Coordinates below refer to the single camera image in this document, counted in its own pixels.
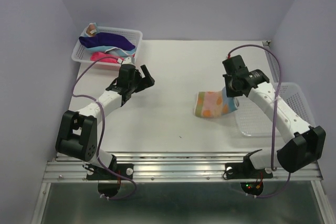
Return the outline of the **orange polka dot towel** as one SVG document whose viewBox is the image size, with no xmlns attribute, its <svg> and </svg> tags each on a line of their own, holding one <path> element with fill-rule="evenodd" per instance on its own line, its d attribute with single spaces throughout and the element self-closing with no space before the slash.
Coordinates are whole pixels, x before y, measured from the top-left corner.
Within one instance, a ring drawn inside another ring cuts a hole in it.
<svg viewBox="0 0 336 224">
<path fill-rule="evenodd" d="M 226 88 L 220 91 L 201 91 L 196 95 L 194 115 L 199 118 L 213 119 L 235 112 L 238 108 L 239 101 L 228 97 Z"/>
</svg>

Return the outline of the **pink towel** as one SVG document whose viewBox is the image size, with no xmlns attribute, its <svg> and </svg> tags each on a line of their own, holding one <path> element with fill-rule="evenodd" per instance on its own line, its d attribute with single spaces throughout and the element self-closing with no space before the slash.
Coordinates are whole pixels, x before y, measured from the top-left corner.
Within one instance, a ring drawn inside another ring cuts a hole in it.
<svg viewBox="0 0 336 224">
<path fill-rule="evenodd" d="M 120 64 L 124 61 L 122 57 L 105 54 L 103 52 L 94 52 L 91 55 L 90 60 L 96 61 L 96 62 L 112 63 L 112 64 Z"/>
</svg>

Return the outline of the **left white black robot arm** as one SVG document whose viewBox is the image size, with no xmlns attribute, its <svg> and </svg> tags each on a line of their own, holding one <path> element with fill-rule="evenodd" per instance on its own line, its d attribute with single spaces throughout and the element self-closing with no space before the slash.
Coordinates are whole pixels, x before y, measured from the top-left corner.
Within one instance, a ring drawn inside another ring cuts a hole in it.
<svg viewBox="0 0 336 224">
<path fill-rule="evenodd" d="M 98 136 L 98 125 L 104 134 L 106 117 L 121 108 L 134 93 L 141 92 L 155 84 L 146 65 L 137 69 L 133 64 L 122 64 L 119 75 L 95 99 L 88 95 L 76 95 L 88 98 L 90 104 L 78 111 L 66 111 L 60 122 L 55 149 L 58 153 L 77 158 L 99 167 L 99 173 L 106 179 L 113 178 L 117 172 L 117 159 L 101 149 L 102 136 Z"/>
</svg>

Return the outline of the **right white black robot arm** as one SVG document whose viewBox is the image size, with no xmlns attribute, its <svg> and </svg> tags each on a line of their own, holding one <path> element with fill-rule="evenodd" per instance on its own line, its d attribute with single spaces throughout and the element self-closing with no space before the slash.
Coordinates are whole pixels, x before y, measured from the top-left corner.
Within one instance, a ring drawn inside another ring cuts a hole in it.
<svg viewBox="0 0 336 224">
<path fill-rule="evenodd" d="M 281 167 L 294 173 L 321 158 L 326 138 L 321 126 L 314 127 L 296 114 L 276 94 L 269 78 L 259 69 L 249 71 L 240 55 L 224 60 L 223 66 L 227 96 L 245 96 L 257 105 L 285 143 L 277 151 L 260 149 L 247 154 L 234 171 L 253 177 L 262 169 Z"/>
</svg>

